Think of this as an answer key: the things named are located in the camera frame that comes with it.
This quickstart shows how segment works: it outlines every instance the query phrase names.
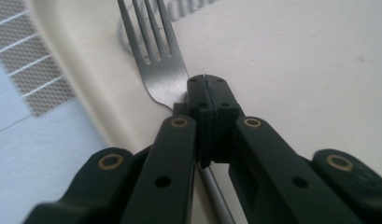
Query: metal fork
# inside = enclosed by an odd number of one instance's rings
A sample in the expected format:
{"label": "metal fork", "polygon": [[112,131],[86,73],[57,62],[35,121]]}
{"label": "metal fork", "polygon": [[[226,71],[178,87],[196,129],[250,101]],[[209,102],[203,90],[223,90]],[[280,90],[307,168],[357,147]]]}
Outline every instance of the metal fork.
{"label": "metal fork", "polygon": [[170,18],[164,6],[164,2],[158,0],[158,8],[161,15],[163,29],[167,44],[170,49],[165,48],[158,24],[153,16],[149,1],[145,1],[149,21],[158,47],[160,58],[153,48],[153,42],[149,37],[147,25],[141,14],[136,0],[133,0],[134,10],[141,29],[141,34],[147,48],[148,55],[143,56],[138,45],[132,21],[123,0],[119,0],[120,13],[126,29],[129,43],[133,51],[135,62],[149,92],[149,95],[158,103],[173,108],[174,103],[183,103],[187,91],[188,73],[182,60],[181,52],[170,22]]}

